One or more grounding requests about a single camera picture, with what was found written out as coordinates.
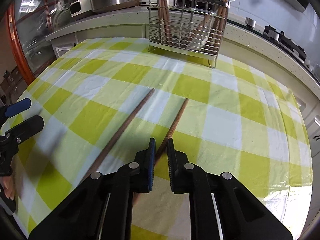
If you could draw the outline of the person's left hand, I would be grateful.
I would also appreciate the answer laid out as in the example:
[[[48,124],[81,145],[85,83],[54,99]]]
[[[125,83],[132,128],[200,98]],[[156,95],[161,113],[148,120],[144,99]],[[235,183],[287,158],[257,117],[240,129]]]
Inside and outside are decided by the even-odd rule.
[[[3,186],[5,196],[10,200],[13,200],[15,196],[13,176],[1,177],[1,185]]]

